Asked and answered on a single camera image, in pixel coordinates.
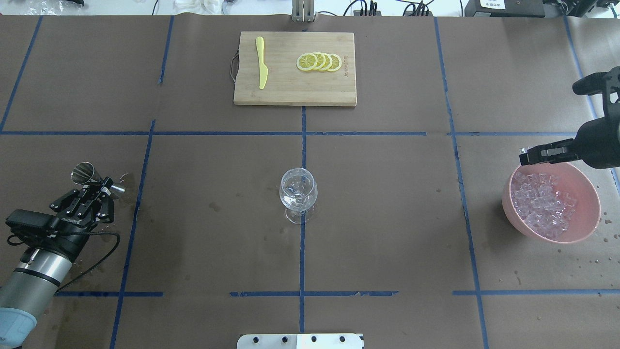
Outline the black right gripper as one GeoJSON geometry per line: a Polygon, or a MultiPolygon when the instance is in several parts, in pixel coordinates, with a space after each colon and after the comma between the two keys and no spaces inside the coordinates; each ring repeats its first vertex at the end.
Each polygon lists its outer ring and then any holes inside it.
{"type": "Polygon", "coordinates": [[[603,118],[584,123],[575,139],[565,139],[544,145],[521,148],[521,166],[543,163],[563,163],[582,160],[595,169],[610,169],[620,165],[620,67],[597,72],[572,84],[576,95],[602,95],[603,118]]]}

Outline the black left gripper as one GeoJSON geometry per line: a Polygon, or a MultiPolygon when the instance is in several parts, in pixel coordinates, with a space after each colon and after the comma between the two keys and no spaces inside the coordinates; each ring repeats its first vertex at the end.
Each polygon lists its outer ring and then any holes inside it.
{"type": "Polygon", "coordinates": [[[106,178],[99,185],[85,185],[73,189],[49,205],[60,219],[53,250],[68,260],[75,260],[86,245],[89,236],[100,223],[112,223],[114,199],[111,194],[113,179],[106,178]]]}

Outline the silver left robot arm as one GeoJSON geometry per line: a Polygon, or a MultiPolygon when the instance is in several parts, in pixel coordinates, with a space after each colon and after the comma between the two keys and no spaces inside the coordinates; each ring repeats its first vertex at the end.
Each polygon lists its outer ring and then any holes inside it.
{"type": "Polygon", "coordinates": [[[1,287],[0,341],[3,349],[21,347],[100,223],[112,223],[114,201],[125,188],[105,179],[77,180],[80,189],[59,197],[52,214],[14,210],[6,219],[11,246],[26,245],[17,267],[1,287]]]}

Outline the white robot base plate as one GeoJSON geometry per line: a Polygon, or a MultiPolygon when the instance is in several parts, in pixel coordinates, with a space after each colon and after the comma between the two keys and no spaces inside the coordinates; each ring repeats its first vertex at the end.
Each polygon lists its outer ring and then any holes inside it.
{"type": "Polygon", "coordinates": [[[364,349],[357,333],[279,333],[241,336],[237,349],[364,349]]]}

